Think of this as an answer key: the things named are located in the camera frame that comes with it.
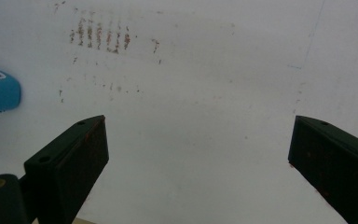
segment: white surface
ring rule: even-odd
[[[296,114],[358,136],[358,1],[0,1],[0,69],[22,85],[0,174],[106,115],[111,160],[82,218],[345,223],[287,154]]]

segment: pencil mark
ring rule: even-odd
[[[60,6],[60,4],[56,3],[56,4],[54,4],[54,6],[55,6],[55,9],[54,9],[54,14],[56,14],[56,12],[57,12],[58,7]]]
[[[294,65],[291,65],[291,64],[287,64],[288,67],[291,67],[291,68],[295,68],[295,69],[301,69],[302,67],[299,67],[299,66],[294,66]]]
[[[310,48],[312,47],[312,44],[313,44],[313,39],[315,37],[315,33],[316,33],[316,30],[318,28],[318,25],[319,25],[319,21],[321,19],[321,16],[322,16],[322,12],[324,10],[324,2],[326,0],[323,0],[322,1],[322,6],[321,6],[321,9],[319,10],[319,13],[318,13],[318,17],[316,19],[316,22],[315,22],[315,25],[314,27],[312,28],[312,30],[310,31],[310,34],[308,35],[308,37],[310,38],[310,43],[308,44],[308,47],[307,47],[307,51],[305,53],[305,57],[304,57],[304,61],[303,63],[301,64],[301,66],[294,66],[294,65],[291,65],[291,64],[288,64],[287,66],[288,67],[292,67],[292,68],[295,68],[295,69],[302,69],[306,62],[307,62],[307,59],[308,59],[308,56],[310,55]]]
[[[313,30],[311,31],[311,33],[310,33],[310,44],[308,45],[307,52],[305,54],[305,59],[304,59],[304,62],[303,62],[303,66],[305,65],[305,63],[306,63],[306,61],[308,59],[308,55],[310,54],[310,47],[312,47],[313,38],[315,37],[315,32],[316,32],[316,29],[318,28],[319,20],[321,19],[321,15],[322,15],[322,11],[324,10],[324,2],[325,1],[326,0],[324,0],[322,2],[322,6],[321,6],[321,9],[319,10],[319,14],[318,14],[318,19],[316,19],[315,26],[314,26]]]
[[[97,28],[97,43],[98,43],[97,49],[100,49],[100,46],[101,46],[101,35],[102,35],[102,33],[103,33],[103,26],[99,22],[98,23],[98,28]]]
[[[80,39],[79,46],[83,46],[83,35],[84,35],[83,23],[85,21],[86,20],[84,18],[81,18],[77,28],[77,33],[79,34],[79,39]]]
[[[89,37],[89,44],[88,44],[89,48],[92,48],[92,23],[93,23],[93,20],[91,18],[91,20],[89,20],[89,28],[87,29],[87,35]]]
[[[73,44],[75,39],[75,31],[71,30],[71,34],[69,36],[71,37],[71,44]]]
[[[119,42],[118,40],[120,39],[120,32],[117,32],[117,39],[116,39],[116,44],[115,44],[115,50],[113,50],[114,53],[118,54],[118,47],[119,47]]]
[[[159,46],[159,42],[157,41],[157,39],[152,39],[152,41],[155,43],[155,49],[154,49],[153,53],[156,53],[158,46]]]
[[[109,48],[111,41],[112,41],[112,31],[109,30],[109,31],[107,32],[107,38],[106,38],[106,43],[107,43],[106,50],[107,50],[108,52],[113,52],[112,49]]]
[[[127,47],[129,46],[130,44],[130,35],[129,34],[126,34],[125,35],[125,38],[124,38],[124,49],[127,49]]]

